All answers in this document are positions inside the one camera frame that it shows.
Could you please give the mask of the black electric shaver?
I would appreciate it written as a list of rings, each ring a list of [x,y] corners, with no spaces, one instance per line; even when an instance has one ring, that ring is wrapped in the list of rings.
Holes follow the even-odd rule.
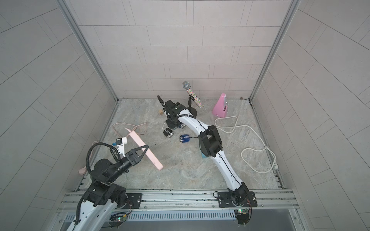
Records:
[[[173,131],[170,128],[166,128],[163,131],[163,134],[167,138],[171,138],[173,136]]]

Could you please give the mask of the pink power strip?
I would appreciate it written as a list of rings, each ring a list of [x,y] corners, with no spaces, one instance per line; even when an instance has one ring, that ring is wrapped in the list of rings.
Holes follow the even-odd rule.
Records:
[[[145,147],[146,144],[140,138],[140,136],[135,131],[132,131],[128,128],[126,128],[126,130],[129,132],[129,136],[133,139],[133,141],[143,150],[143,154],[145,154],[149,158],[149,160],[158,170],[162,170],[163,169],[162,163],[157,159],[157,157],[148,147]]]

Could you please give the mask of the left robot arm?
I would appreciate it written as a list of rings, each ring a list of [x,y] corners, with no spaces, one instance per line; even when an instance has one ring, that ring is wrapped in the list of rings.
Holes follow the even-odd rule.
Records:
[[[100,159],[91,169],[90,157],[97,146],[108,147],[116,162]],[[135,204],[129,199],[126,188],[115,184],[114,181],[122,174],[128,173],[129,168],[137,165],[148,151],[149,146],[144,145],[120,157],[118,149],[110,144],[93,144],[86,157],[86,168],[92,182],[79,200],[75,219],[68,230],[99,231],[104,228],[106,222],[111,229],[119,228],[132,213]]]

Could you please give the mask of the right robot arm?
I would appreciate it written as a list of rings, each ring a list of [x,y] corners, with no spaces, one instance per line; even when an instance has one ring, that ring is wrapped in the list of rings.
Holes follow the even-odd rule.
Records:
[[[249,191],[226,158],[222,147],[222,140],[215,125],[207,125],[197,119],[197,111],[192,107],[185,107],[172,100],[166,102],[157,96],[166,113],[167,126],[174,130],[184,126],[189,127],[198,138],[201,153],[209,157],[217,166],[226,182],[230,193],[230,200],[236,207],[256,207],[255,196]]]

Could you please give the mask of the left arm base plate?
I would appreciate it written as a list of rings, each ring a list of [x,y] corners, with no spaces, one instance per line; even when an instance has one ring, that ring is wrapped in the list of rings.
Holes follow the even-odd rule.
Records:
[[[116,209],[139,209],[142,201],[142,193],[126,193],[116,200]]]

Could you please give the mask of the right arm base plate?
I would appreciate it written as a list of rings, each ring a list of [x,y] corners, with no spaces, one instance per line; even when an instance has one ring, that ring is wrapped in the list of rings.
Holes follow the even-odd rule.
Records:
[[[218,200],[220,208],[256,208],[258,207],[255,193],[249,191],[246,195],[237,195],[232,192],[213,193],[215,199]]]

